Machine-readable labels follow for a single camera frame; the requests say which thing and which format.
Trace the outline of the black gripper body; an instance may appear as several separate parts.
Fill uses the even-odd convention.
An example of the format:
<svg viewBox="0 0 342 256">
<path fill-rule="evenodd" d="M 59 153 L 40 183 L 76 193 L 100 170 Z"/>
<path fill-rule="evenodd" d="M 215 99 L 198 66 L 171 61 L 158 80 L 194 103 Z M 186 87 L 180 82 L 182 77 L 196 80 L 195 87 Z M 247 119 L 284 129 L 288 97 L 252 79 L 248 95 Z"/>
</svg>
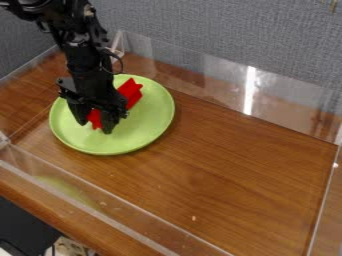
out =
<svg viewBox="0 0 342 256">
<path fill-rule="evenodd" d="M 87 101 L 92 109 L 113 111 L 124 109 L 125 99 L 113 88 L 113 75 L 101 69 L 72 72 L 56 80 L 60 97 L 69 101 Z"/>
</svg>

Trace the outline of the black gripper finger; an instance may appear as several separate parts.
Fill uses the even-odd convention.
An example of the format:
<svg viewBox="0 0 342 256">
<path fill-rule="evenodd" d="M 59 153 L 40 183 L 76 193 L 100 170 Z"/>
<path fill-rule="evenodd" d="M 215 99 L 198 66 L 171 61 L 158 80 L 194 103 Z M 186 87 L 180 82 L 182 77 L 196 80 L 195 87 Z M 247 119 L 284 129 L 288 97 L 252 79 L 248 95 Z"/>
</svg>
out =
<svg viewBox="0 0 342 256">
<path fill-rule="evenodd" d="M 88 122 L 87 116 L 92 110 L 91 104 L 87 101 L 69 101 L 68 107 L 75 117 L 76 122 L 84 126 Z"/>
<path fill-rule="evenodd" d="M 100 111 L 100 122 L 101 130 L 104 134 L 111 134 L 115 126 L 119 124 L 121 119 L 128 116 L 128 111 L 125 109 L 117 109 L 113 111 L 101 110 Z"/>
</svg>

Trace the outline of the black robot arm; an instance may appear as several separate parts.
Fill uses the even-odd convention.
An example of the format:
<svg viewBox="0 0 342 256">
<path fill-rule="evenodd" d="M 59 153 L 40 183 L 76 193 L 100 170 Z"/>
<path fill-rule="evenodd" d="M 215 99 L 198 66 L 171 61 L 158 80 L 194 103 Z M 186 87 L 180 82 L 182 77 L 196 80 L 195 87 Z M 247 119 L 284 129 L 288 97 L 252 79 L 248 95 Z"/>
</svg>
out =
<svg viewBox="0 0 342 256">
<path fill-rule="evenodd" d="M 89 0 L 0 0 L 0 7 L 17 18 L 35 22 L 49 33 L 67 60 L 69 77 L 59 78 L 76 122 L 84 126 L 92 110 L 100 112 L 104 134 L 111 134 L 128 115 L 128 100 L 113 87 L 112 61 L 120 57 L 107 48 L 108 32 L 100 25 Z"/>
</svg>

